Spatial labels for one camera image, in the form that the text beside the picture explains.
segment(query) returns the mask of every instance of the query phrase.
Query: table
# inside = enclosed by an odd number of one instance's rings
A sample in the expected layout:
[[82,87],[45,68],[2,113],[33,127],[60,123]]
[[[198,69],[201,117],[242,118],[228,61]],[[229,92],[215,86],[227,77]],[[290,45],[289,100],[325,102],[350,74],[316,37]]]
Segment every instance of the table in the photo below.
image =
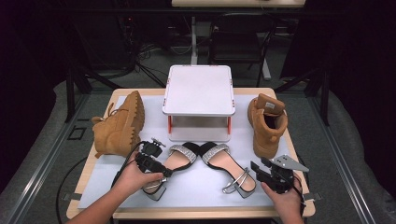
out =
[[[145,95],[164,95],[165,89],[136,89],[142,96]],[[115,90],[110,98],[109,104],[116,103],[120,96],[129,94],[131,89]],[[268,88],[234,88],[234,94],[257,95],[265,93],[275,97],[272,89]],[[285,131],[287,148],[290,156],[297,159],[293,144],[291,142],[288,130]],[[92,174],[97,159],[94,157],[96,150],[92,146],[88,159],[83,168],[81,177],[78,181],[75,193],[82,194],[87,187],[88,181]],[[301,172],[297,172],[301,176],[304,193],[309,192],[304,176]],[[78,201],[72,200],[67,209],[69,218],[76,216],[80,212],[78,209]],[[313,202],[306,202],[304,217],[310,217],[315,214],[315,206]],[[180,207],[180,208],[119,208],[114,213],[116,219],[197,219],[197,218],[254,218],[254,217],[277,217],[278,214],[273,206],[238,206],[238,207]]]

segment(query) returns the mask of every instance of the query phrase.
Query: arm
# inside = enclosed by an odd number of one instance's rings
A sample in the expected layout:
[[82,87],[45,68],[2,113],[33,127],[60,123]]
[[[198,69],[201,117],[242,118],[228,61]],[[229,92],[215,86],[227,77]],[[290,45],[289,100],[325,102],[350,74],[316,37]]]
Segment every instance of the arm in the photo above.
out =
[[[297,174],[294,174],[294,186],[301,191],[302,187],[300,186],[300,177]],[[280,219],[282,219],[285,224],[300,224],[304,223],[303,219],[300,215],[300,206],[301,200],[298,193],[291,189],[286,193],[278,194],[267,184],[262,182],[262,188],[265,193],[270,197],[270,199],[274,202],[275,210],[279,213]]]
[[163,178],[161,173],[142,173],[137,167],[136,161],[133,161],[135,154],[132,154],[130,159],[132,162],[123,170],[114,187],[88,208],[73,217],[69,223],[107,223],[114,211],[131,194],[140,190],[148,182]]

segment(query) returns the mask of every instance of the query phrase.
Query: sandal strap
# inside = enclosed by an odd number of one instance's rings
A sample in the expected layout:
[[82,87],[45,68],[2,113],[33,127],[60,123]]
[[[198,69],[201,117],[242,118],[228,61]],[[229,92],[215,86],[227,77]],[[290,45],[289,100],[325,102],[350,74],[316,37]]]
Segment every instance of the sandal strap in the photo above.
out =
[[202,160],[204,161],[205,164],[208,164],[210,159],[212,159],[213,156],[215,156],[218,152],[224,150],[228,154],[230,154],[230,148],[225,145],[225,144],[220,144],[215,147],[210,148],[203,156]]
[[168,179],[167,177],[161,178],[159,180],[155,180],[153,182],[148,183],[146,186],[143,186],[142,189],[155,189],[158,188],[162,183],[166,182]]
[[240,176],[238,176],[238,178],[233,180],[233,182],[228,183],[228,185],[222,189],[223,193],[230,194],[230,193],[233,193],[234,191],[236,191],[237,189],[242,188],[242,185],[245,183],[245,180],[248,177],[249,171],[250,170],[247,167],[245,167],[244,172]]
[[174,145],[169,147],[169,156],[175,151],[183,153],[183,155],[185,155],[190,160],[190,163],[193,163],[197,159],[197,155],[195,155],[194,152],[189,150],[187,147],[183,147],[182,145]]

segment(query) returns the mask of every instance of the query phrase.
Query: shoe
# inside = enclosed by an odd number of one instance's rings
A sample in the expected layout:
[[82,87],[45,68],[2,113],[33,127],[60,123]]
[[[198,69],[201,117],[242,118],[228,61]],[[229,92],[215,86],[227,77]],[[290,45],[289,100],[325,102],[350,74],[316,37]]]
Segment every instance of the shoe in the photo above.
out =
[[[199,150],[200,147],[192,142],[171,146],[169,148],[169,157],[163,163],[163,166],[173,172],[185,170],[195,162]],[[166,181],[167,178],[163,178],[150,182],[142,190],[150,199],[159,201],[166,190],[166,187],[163,185]]]
[[145,107],[139,92],[131,92],[120,108],[111,111],[113,105],[107,110],[107,118],[92,118],[96,158],[103,154],[126,157],[131,147],[140,142],[139,133],[145,123]]
[[254,153],[272,159],[277,153],[279,139],[288,127],[285,104],[260,93],[249,103],[247,118],[254,130]]
[[243,169],[231,157],[227,145],[207,142],[201,145],[199,154],[207,166],[215,170],[223,170],[231,176],[232,183],[222,189],[223,193],[238,191],[242,198],[247,198],[254,192],[256,181],[248,174],[248,168]]

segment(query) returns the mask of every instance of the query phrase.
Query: boot sole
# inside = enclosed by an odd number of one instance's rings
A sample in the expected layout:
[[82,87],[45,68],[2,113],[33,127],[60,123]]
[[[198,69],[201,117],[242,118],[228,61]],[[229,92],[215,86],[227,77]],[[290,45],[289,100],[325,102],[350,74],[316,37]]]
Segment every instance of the boot sole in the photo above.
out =
[[125,121],[121,134],[121,142],[125,147],[134,147],[140,142],[139,133],[145,123],[145,108],[138,91],[133,91],[129,97],[128,117]]

